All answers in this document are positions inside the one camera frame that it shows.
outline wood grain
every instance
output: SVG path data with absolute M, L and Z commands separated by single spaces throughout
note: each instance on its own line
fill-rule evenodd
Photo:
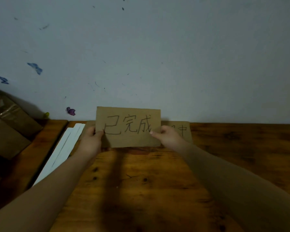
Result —
M 0 182 L 0 208 L 25 192 L 51 154 L 67 120 L 48 120 L 32 143 L 8 163 Z
M 71 121 L 69 127 L 77 122 Z M 190 128 L 194 143 L 204 150 L 290 193 L 290 125 L 191 123 Z M 213 201 L 178 154 L 150 147 L 99 154 L 51 231 L 242 229 Z

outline white strip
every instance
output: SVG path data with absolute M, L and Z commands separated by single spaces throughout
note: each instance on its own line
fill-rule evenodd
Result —
M 66 161 L 71 151 L 73 150 L 79 136 L 81 135 L 84 127 L 85 127 L 85 124 L 80 124 L 80 123 L 75 124 L 71 132 L 71 135 L 68 137 L 66 144 L 63 146 L 50 172 L 54 171 L 56 168 L 58 168 L 59 165 L 61 165 L 64 161 Z
M 57 159 L 60 151 L 62 150 L 63 146 L 65 145 L 68 137 L 71 134 L 73 128 L 67 128 L 64 134 L 62 135 L 61 139 L 59 140 L 56 148 L 54 149 L 52 155 L 49 157 L 48 161 L 46 162 L 44 168 L 42 169 L 41 173 L 39 174 L 37 180 L 33 185 L 41 181 L 42 179 L 46 178 L 50 174 L 50 169 L 52 168 L 55 160 Z

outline wall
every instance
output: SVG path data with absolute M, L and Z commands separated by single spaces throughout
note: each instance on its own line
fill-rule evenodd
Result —
M 0 0 L 0 76 L 35 117 L 290 123 L 290 0 Z

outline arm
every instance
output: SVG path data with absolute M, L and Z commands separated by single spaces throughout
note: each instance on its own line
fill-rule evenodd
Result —
M 151 132 L 178 152 L 213 198 L 224 205 L 245 231 L 290 231 L 290 195 L 269 181 L 213 156 L 162 126 Z
M 0 210 L 1 231 L 49 231 L 84 170 L 101 152 L 103 132 L 87 130 L 73 156 Z

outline forearm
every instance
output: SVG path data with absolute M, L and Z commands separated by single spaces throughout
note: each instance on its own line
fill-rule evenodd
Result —
M 49 231 L 88 160 L 73 155 L 41 182 L 0 210 L 0 231 Z
M 288 193 L 197 146 L 185 144 L 177 151 L 246 231 L 290 231 Z

